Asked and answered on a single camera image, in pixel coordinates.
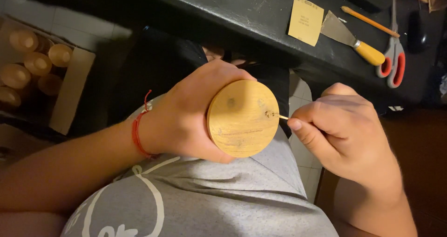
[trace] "hand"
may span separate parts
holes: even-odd
[[[237,80],[256,81],[256,78],[221,60],[196,69],[143,115],[139,126],[142,147],[153,154],[166,152],[231,162],[234,157],[225,154],[210,139],[206,116],[217,92]]]
[[[375,190],[402,186],[377,113],[354,89],[334,84],[297,109],[288,125],[330,172]]]

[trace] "fingernail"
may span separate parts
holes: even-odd
[[[287,125],[292,129],[292,131],[301,129],[301,122],[298,119],[289,119]]]

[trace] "yellow wooden handle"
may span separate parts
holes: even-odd
[[[360,42],[360,45],[354,47],[354,50],[360,54],[367,62],[374,66],[382,65],[385,62],[385,56],[383,53],[375,50],[365,42]]]

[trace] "black table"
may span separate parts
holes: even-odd
[[[314,98],[335,82],[354,87],[381,105],[416,104],[421,101],[430,66],[434,64],[445,12],[430,15],[422,4],[431,47],[418,55],[406,53],[403,83],[389,89],[350,47],[320,35],[315,47],[288,36],[293,0],[38,0],[83,11],[124,26],[147,24],[168,33],[238,51],[258,61],[297,68],[311,86]],[[368,14],[346,0],[309,0],[347,21],[362,41],[385,51],[389,36],[340,10],[342,5],[390,26],[390,12]],[[417,0],[398,0],[400,41],[406,47],[408,16],[418,10]]]

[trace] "wood grain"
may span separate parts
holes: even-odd
[[[240,80],[224,87],[212,100],[207,125],[216,146],[234,157],[263,150],[278,128],[279,107],[264,84]]]

